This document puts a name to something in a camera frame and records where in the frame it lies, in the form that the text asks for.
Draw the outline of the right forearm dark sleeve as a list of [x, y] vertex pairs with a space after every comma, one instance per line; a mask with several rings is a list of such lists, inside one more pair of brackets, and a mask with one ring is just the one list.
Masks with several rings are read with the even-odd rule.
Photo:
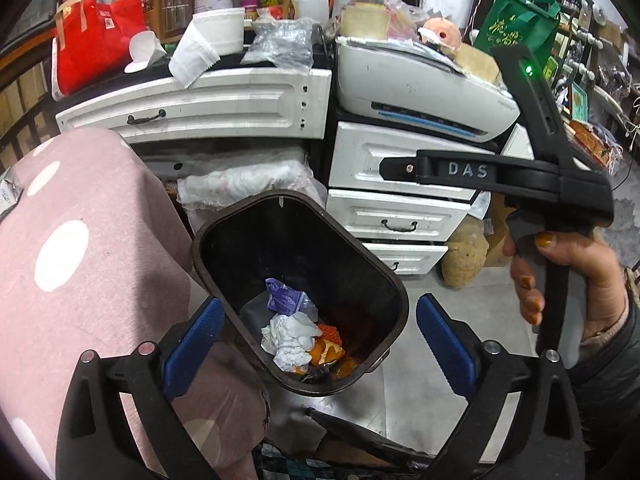
[[586, 445], [610, 465], [639, 457], [639, 307], [570, 370]]

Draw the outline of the right hand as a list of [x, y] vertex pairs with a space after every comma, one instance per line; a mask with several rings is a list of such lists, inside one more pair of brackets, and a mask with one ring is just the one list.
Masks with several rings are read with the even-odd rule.
[[[623, 270], [611, 247], [594, 235], [540, 232], [535, 235], [535, 248], [548, 262], [567, 271], [570, 284], [577, 287], [577, 298], [582, 300], [584, 311], [583, 341], [622, 326], [629, 299]], [[538, 326], [548, 308], [534, 270], [518, 254], [510, 236], [504, 240], [503, 253], [511, 259], [510, 274], [521, 316], [529, 325]]]

